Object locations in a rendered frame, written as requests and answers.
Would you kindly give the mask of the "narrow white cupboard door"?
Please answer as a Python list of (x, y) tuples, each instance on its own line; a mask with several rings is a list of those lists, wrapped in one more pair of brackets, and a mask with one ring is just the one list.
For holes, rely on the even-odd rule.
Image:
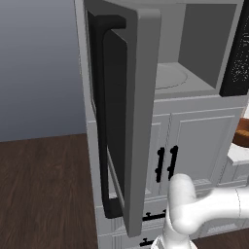
[(153, 116), (145, 190), (146, 198), (159, 194), (160, 183), (156, 181), (155, 169), (158, 167), (159, 161), (158, 150), (160, 147), (165, 149), (169, 118), (169, 114)]

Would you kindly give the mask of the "wide white cupboard door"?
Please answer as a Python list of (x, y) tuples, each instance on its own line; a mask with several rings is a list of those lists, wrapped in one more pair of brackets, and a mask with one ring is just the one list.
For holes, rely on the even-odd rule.
[(243, 108), (176, 113), (172, 115), (167, 149), (174, 153), (174, 174), (189, 175), (196, 190), (218, 184)]

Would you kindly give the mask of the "brown bowl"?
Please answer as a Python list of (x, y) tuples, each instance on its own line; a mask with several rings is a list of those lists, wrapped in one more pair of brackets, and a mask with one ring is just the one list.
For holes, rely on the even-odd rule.
[(232, 143), (240, 147), (249, 148), (249, 119), (241, 118), (239, 120)]

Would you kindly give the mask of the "grey microwave oven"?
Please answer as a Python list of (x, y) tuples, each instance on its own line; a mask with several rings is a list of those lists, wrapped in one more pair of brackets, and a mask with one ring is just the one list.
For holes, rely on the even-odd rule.
[(159, 64), (187, 73), (182, 85), (155, 96), (249, 91), (249, 0), (121, 0), (160, 11)]

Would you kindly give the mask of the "grey microwave door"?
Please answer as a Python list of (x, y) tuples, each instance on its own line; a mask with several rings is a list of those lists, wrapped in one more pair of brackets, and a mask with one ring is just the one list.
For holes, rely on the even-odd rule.
[(96, 117), (96, 16), (118, 15), (125, 29), (103, 40), (109, 197), (118, 198), (126, 233), (138, 236), (148, 168), (160, 42), (160, 11), (121, 0), (84, 0), (92, 106)]

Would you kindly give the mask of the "white drawer front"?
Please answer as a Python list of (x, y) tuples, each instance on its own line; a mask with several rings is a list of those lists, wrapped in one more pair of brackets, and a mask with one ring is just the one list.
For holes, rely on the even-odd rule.
[(128, 237), (126, 233), (101, 235), (98, 237), (99, 249), (150, 249), (151, 246), (140, 247), (143, 238), (156, 239), (162, 233), (162, 227), (149, 227), (135, 237)]
[[(122, 217), (107, 219), (104, 215), (100, 194), (94, 196), (97, 235), (121, 233), (125, 231)], [(155, 216), (163, 213), (166, 208), (166, 197), (153, 197), (145, 200), (143, 216)], [(230, 231), (249, 229), (249, 219), (216, 219), (204, 223), (198, 231), (191, 235), (191, 239), (221, 234)]]

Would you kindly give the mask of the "white counter cupboard run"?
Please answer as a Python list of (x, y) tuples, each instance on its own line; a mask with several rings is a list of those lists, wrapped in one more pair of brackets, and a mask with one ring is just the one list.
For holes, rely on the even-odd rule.
[(227, 159), (220, 185), (226, 187), (245, 185), (248, 177), (249, 162), (233, 162), (231, 159)]

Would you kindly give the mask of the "white microwave turntable plate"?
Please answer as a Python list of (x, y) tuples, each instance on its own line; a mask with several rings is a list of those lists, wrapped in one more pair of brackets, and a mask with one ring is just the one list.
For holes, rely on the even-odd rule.
[(156, 89), (174, 88), (185, 83), (187, 79), (187, 73), (177, 66), (159, 64), (157, 69)]

